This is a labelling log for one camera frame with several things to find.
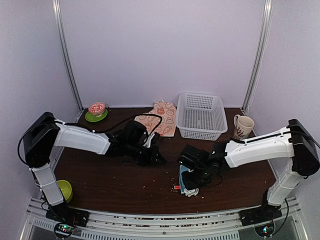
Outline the blue polka dot towel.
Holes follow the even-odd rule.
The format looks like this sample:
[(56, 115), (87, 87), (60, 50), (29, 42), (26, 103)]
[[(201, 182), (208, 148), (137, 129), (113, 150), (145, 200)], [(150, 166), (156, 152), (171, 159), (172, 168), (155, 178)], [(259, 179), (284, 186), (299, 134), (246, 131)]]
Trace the blue polka dot towel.
[(192, 196), (197, 196), (199, 193), (199, 189), (198, 188), (194, 188), (194, 189), (187, 189), (186, 184), (183, 180), (183, 176), (182, 173), (192, 173), (193, 170), (180, 165), (179, 166), (179, 187), (180, 187), (180, 193), (182, 195), (185, 195), (186, 197), (190, 198)]

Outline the white plastic basket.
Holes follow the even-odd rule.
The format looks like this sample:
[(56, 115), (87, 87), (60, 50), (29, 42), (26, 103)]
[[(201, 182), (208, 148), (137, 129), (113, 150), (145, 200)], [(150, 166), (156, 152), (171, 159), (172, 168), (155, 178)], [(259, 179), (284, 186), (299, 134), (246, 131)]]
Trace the white plastic basket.
[(214, 95), (180, 93), (175, 122), (181, 137), (186, 139), (216, 141), (228, 131), (222, 99)]

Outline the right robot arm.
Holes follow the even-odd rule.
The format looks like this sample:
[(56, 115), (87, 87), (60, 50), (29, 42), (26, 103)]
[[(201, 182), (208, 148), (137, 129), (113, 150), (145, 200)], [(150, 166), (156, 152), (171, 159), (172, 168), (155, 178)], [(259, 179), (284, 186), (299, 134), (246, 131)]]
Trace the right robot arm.
[(297, 119), (289, 120), (286, 127), (269, 134), (215, 143), (211, 151), (186, 145), (177, 160), (180, 164), (180, 189), (191, 195), (210, 184), (213, 177), (220, 175), (224, 169), (288, 158), (290, 161), (284, 171), (266, 191), (263, 205), (256, 210), (258, 219), (266, 221), (303, 178), (314, 175), (320, 169), (317, 148), (319, 144)]

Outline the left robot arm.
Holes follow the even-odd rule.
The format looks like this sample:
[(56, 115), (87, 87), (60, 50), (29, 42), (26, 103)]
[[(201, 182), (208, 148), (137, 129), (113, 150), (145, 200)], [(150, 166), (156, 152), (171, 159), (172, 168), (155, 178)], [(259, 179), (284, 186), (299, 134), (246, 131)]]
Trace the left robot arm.
[(44, 112), (20, 137), (17, 156), (32, 172), (48, 205), (53, 207), (53, 215), (67, 222), (72, 211), (66, 207), (67, 201), (50, 164), (53, 148), (76, 149), (109, 158), (130, 157), (140, 166), (157, 166), (167, 162), (156, 144), (160, 136), (155, 129), (148, 131), (134, 116), (108, 129), (95, 130)]

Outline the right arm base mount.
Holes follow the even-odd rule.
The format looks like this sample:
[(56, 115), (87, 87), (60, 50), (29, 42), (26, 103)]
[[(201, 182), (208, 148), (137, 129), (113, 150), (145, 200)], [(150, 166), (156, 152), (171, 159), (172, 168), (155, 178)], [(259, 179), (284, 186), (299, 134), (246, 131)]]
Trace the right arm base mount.
[(280, 209), (262, 208), (261, 206), (241, 210), (239, 212), (240, 221), (243, 227), (269, 222), (276, 218), (280, 218), (282, 215)]

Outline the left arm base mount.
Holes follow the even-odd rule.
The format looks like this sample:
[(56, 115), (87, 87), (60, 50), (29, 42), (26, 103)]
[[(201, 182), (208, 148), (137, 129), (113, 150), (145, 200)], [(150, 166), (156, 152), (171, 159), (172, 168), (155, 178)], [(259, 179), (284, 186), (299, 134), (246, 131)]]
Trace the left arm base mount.
[(70, 214), (67, 217), (59, 217), (53, 211), (48, 210), (45, 217), (56, 222), (65, 223), (76, 227), (86, 227), (90, 213), (85, 210), (70, 209)]

